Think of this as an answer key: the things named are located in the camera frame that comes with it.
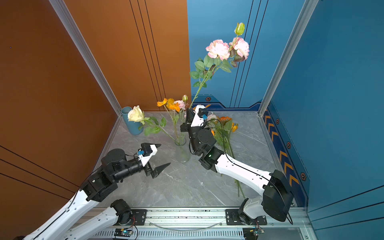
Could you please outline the pink rose flower stem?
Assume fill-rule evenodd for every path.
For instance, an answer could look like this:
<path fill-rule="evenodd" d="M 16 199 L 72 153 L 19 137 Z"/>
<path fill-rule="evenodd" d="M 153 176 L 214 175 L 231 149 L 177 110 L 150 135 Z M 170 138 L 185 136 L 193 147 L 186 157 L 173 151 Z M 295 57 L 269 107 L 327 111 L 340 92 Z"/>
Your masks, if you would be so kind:
<path fill-rule="evenodd" d="M 218 70 L 231 73 L 231 69 L 238 67 L 239 63 L 248 59 L 250 55 L 250 45 L 242 35 L 246 30 L 244 23 L 238 23 L 234 33 L 235 37 L 230 43 L 221 39 L 212 41 L 207 47 L 207 55 L 202 60 L 195 62 L 195 70 L 190 72 L 191 79 L 196 82 L 193 87 L 197 92 L 191 101 L 191 105 L 197 100 L 200 91 L 207 87 Z"/>

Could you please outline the clear glass vase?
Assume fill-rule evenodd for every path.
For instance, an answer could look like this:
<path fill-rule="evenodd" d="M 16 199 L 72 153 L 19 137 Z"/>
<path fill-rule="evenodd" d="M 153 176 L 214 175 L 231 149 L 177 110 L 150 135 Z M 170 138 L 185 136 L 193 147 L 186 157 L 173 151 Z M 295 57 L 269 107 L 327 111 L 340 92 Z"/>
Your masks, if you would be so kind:
<path fill-rule="evenodd" d="M 176 145 L 176 160 L 180 163 L 186 163 L 191 158 L 189 145 L 186 137 L 179 137 L 175 141 Z"/>

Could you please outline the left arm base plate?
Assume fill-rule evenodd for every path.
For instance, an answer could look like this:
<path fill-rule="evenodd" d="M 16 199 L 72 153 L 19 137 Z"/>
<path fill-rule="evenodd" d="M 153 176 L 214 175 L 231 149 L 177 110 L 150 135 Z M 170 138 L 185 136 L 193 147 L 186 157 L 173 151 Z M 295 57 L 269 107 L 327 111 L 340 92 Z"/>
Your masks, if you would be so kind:
<path fill-rule="evenodd" d="M 147 218 L 146 209 L 133 209 L 119 215 L 116 225 L 120 226 L 144 226 Z"/>

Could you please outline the orange poppy flower stem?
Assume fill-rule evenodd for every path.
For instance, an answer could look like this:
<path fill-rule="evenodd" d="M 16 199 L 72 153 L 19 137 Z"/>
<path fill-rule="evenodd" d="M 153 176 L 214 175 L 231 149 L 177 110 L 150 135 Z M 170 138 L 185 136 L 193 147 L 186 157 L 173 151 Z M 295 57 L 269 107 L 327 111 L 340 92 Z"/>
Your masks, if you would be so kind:
<path fill-rule="evenodd" d="M 178 105 L 174 103 L 174 99 L 166 99 L 164 98 L 162 101 L 157 102 L 158 107 L 164 107 L 166 112 L 170 115 L 173 127 L 174 127 L 174 141 L 176 141 L 177 136 L 179 134 L 179 131 L 177 130 L 178 127 L 178 121 L 179 121 L 179 114 L 178 111 L 180 110 Z"/>

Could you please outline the white rose flower stem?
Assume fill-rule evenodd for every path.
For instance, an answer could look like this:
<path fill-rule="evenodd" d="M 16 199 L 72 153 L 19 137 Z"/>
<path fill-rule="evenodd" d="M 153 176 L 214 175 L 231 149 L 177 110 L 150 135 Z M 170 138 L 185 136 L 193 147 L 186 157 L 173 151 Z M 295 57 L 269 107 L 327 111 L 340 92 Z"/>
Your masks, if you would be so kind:
<path fill-rule="evenodd" d="M 129 111 L 128 120 L 130 122 L 141 123 L 142 126 L 139 127 L 139 129 L 144 129 L 145 136 L 164 133 L 172 140 L 175 140 L 175 138 L 172 137 L 165 129 L 165 126 L 168 123 L 165 117 L 162 117 L 161 120 L 156 117 L 146 117 L 140 106 L 135 106 Z"/>

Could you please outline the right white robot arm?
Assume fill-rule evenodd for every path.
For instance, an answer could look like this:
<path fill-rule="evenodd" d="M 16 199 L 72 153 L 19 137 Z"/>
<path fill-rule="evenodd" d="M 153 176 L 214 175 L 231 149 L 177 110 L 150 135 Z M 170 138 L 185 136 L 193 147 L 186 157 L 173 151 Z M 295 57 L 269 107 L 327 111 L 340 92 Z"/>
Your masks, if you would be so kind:
<path fill-rule="evenodd" d="M 242 223 L 256 224 L 257 218 L 266 215 L 293 223 L 290 208 L 294 200 L 293 189 L 284 173 L 270 173 L 248 166 L 233 158 L 230 134 L 237 127 L 230 118 L 215 118 L 203 105 L 186 110 L 186 121 L 181 132 L 187 132 L 190 151 L 198 156 L 206 170 L 227 175 L 247 185 L 259 195 L 259 199 L 245 199 L 238 210 Z"/>

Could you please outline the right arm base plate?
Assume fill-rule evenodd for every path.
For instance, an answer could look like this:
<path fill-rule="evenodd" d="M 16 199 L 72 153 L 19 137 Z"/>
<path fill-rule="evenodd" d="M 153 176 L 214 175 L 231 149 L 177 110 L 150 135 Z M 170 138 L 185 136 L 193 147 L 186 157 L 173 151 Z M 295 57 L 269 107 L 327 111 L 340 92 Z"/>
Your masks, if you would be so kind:
<path fill-rule="evenodd" d="M 266 226 L 268 224 L 266 216 L 259 216 L 251 219 L 245 214 L 239 214 L 237 209 L 226 209 L 226 224 L 228 226 Z"/>

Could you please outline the pink peony flower stem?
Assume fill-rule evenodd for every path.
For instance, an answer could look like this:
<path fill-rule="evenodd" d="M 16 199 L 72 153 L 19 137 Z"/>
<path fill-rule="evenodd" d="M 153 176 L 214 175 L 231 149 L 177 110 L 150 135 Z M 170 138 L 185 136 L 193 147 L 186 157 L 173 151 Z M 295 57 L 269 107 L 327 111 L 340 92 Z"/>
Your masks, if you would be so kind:
<path fill-rule="evenodd" d="M 187 103 L 188 99 L 189 98 L 187 95 L 183 95 L 181 100 L 174 102 L 175 104 L 178 105 L 178 107 L 180 109 L 178 111 L 178 114 L 179 114 L 179 121 L 181 122 L 181 124 L 183 124 L 186 120 L 186 109 L 188 108 L 188 103 Z M 179 146 L 183 145 L 184 140 L 185 140 L 185 133 L 181 132 L 181 130 L 180 130 L 180 133 L 177 136 L 177 144 Z"/>

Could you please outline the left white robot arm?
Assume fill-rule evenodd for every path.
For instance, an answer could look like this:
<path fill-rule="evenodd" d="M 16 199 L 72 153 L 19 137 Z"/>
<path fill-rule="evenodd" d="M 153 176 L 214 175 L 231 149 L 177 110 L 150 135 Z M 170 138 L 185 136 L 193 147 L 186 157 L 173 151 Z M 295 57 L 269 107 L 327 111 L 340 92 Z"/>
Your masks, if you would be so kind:
<path fill-rule="evenodd" d="M 75 195 L 49 220 L 18 240 L 59 240 L 81 239 L 73 225 L 89 210 L 101 203 L 118 188 L 125 178 L 145 172 L 156 178 L 168 164 L 152 168 L 151 157 L 155 156 L 161 144 L 142 143 L 131 160 L 122 149 L 109 151 L 101 160 L 101 166 L 82 183 Z"/>

